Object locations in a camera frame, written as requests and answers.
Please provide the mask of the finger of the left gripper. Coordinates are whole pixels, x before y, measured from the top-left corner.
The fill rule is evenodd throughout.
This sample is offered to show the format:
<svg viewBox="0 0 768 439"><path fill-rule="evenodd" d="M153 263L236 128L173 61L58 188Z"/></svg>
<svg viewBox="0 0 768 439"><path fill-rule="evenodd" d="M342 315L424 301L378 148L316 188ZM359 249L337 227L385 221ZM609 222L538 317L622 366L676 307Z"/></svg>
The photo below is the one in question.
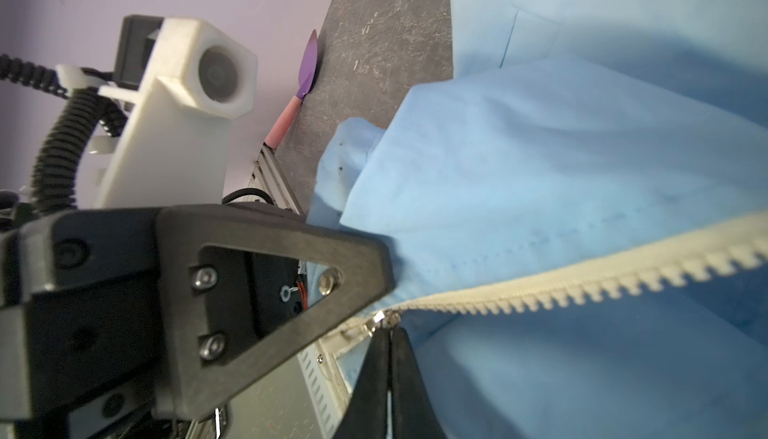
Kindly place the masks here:
<svg viewBox="0 0 768 439"><path fill-rule="evenodd" d="M394 285L383 242L269 206L165 208L155 236L164 419L208 416Z"/></svg>

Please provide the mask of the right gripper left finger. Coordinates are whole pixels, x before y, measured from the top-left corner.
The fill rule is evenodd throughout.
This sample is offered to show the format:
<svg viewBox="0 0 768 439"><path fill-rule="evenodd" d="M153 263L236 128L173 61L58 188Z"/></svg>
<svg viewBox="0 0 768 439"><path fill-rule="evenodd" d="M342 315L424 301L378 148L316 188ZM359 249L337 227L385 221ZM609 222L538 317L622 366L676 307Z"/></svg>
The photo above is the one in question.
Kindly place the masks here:
<svg viewBox="0 0 768 439"><path fill-rule="evenodd" d="M384 439L388 430L391 332L374 332L335 439Z"/></svg>

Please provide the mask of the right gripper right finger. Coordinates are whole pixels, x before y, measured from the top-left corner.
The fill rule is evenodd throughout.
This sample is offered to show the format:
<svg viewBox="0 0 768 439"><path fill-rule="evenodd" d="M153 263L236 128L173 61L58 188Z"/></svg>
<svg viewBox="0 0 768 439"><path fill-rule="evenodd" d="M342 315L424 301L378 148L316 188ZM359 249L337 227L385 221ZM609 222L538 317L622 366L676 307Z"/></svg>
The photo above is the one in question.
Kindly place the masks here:
<svg viewBox="0 0 768 439"><path fill-rule="evenodd" d="M447 438L431 405L410 338L401 327L390 333L390 389L393 438Z"/></svg>

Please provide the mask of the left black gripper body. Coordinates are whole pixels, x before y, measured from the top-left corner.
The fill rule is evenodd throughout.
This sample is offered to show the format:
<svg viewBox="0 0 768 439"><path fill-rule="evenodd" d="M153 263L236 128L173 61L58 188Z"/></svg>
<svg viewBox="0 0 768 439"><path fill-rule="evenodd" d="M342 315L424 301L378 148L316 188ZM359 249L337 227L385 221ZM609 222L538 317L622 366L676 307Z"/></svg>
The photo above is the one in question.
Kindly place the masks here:
<svg viewBox="0 0 768 439"><path fill-rule="evenodd" d="M1 235L1 434L166 438L159 282L172 208L59 212Z"/></svg>

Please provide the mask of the light blue jacket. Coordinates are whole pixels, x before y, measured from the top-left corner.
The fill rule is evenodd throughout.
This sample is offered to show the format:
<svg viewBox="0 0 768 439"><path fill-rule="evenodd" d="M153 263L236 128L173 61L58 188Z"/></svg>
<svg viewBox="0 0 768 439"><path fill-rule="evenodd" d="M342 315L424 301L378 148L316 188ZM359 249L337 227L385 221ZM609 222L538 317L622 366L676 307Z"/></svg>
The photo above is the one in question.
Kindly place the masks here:
<svg viewBox="0 0 768 439"><path fill-rule="evenodd" d="M767 434L767 0L451 0L454 76L341 123L309 221L382 240L448 438Z"/></svg>

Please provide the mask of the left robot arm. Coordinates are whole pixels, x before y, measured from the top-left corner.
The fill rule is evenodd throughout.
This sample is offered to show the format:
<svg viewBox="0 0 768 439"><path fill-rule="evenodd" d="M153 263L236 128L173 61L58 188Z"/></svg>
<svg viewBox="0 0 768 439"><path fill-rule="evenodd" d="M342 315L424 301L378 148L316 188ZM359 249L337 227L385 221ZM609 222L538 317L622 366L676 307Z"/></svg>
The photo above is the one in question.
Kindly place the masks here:
<svg viewBox="0 0 768 439"><path fill-rule="evenodd" d="M3 56L1 76L66 98L35 164L32 213L4 198L1 422L15 438L158 437L227 427L227 403L392 290L381 242L301 221L260 190L167 207L81 210L74 186L97 127L139 122L63 74Z"/></svg>

